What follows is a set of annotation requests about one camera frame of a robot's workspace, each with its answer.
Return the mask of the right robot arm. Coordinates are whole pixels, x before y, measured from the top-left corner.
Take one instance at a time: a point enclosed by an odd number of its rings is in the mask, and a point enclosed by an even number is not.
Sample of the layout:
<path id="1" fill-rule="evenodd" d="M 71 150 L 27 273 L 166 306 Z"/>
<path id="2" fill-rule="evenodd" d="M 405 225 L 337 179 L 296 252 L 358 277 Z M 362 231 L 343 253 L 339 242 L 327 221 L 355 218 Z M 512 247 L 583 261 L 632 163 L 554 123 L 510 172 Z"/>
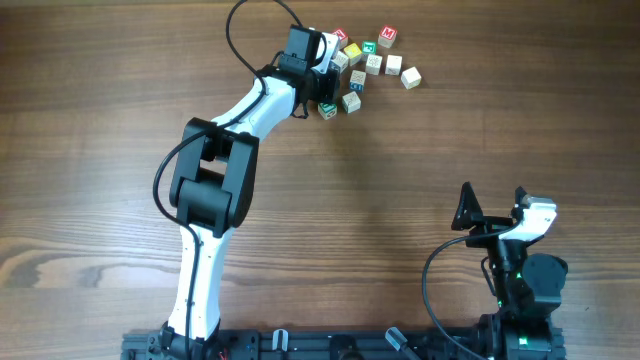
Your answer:
<path id="1" fill-rule="evenodd" d="M 498 302 L 498 311 L 481 316 L 472 330 L 469 350 L 474 354 L 485 359 L 566 357 L 562 330 L 552 324 L 551 314 L 562 303 L 568 265 L 557 256 L 528 253 L 556 216 L 551 199 L 521 187 L 515 190 L 510 216 L 488 216 L 471 184 L 462 185 L 451 228 L 469 232 L 466 246 L 487 251 L 489 266 L 482 271 Z"/>

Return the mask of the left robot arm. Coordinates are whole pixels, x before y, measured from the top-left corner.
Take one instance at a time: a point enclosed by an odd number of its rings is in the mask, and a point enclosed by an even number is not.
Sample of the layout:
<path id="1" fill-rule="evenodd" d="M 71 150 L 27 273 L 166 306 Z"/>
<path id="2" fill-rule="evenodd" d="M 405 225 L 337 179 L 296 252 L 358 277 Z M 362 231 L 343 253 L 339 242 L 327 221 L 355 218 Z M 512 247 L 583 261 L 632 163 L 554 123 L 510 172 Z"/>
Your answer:
<path id="1" fill-rule="evenodd" d="M 228 112 L 191 119 L 164 158 L 176 163 L 168 218 L 180 227 L 183 253 L 176 302 L 158 336 L 166 359 L 223 359 L 218 340 L 225 256 L 251 206 L 260 143 L 308 102 L 331 104 L 339 90 L 335 33 L 293 25 L 284 51 L 254 74 Z"/>

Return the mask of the green letter J block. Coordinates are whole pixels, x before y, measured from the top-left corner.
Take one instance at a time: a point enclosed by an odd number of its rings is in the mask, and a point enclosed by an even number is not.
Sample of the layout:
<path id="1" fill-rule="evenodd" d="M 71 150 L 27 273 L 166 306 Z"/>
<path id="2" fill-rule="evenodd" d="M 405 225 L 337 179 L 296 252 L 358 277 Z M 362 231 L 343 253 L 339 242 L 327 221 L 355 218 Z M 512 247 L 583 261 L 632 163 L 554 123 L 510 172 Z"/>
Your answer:
<path id="1" fill-rule="evenodd" d="M 319 103 L 318 112 L 324 120 L 329 120 L 336 116 L 337 106 L 335 104 Z"/>

